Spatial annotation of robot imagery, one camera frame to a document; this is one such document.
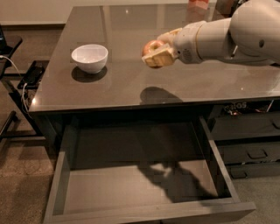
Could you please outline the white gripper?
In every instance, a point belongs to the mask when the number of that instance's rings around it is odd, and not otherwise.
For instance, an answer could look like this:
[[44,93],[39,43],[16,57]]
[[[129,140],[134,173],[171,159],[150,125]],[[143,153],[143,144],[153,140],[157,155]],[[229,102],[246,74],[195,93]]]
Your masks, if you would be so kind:
[[[182,28],[163,33],[157,37],[164,43],[173,43],[178,59],[185,64],[199,64],[202,58],[198,53],[197,36],[204,21],[191,23]],[[176,57],[170,47],[164,47],[150,52],[142,57],[142,61],[148,67],[166,67],[174,63]]]

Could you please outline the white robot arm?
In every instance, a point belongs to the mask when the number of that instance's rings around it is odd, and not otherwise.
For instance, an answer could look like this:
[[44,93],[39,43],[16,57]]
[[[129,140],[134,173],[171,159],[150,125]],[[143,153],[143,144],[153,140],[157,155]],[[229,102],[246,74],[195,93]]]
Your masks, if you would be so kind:
[[142,61],[165,67],[176,60],[199,64],[205,60],[267,66],[280,63],[280,1],[249,0],[231,17],[199,21],[166,32],[148,42]]

